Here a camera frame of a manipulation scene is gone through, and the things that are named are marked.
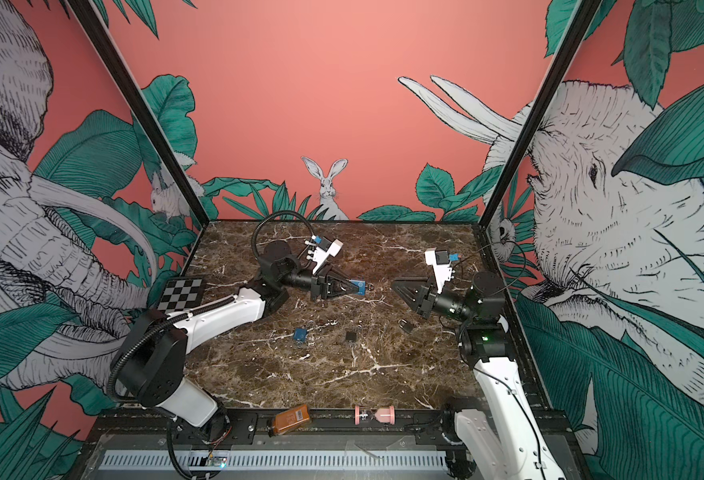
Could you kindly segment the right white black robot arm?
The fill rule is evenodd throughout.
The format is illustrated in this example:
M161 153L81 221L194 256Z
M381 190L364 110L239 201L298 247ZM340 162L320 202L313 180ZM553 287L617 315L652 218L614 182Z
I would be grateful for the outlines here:
M457 293L428 278L398 278L391 284L420 316L460 322L455 337L460 359L472 371L488 403L492 423L476 409L453 414L453 435L485 479L564 479L526 398L517 353L502 317L504 281L490 271L476 273Z

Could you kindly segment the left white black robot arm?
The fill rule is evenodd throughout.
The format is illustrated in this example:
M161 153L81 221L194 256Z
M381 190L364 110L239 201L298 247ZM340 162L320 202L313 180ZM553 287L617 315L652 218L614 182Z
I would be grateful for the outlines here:
M213 439L227 435L231 420L226 407L185 376L188 354L275 313L290 289L306 291L314 300L364 294L364 281L350 279L329 262L342 246L339 240L312 236L306 242L309 263L302 265L286 241L272 241L254 252L258 274L235 294L183 311L145 312L112 361L108 396L159 411Z

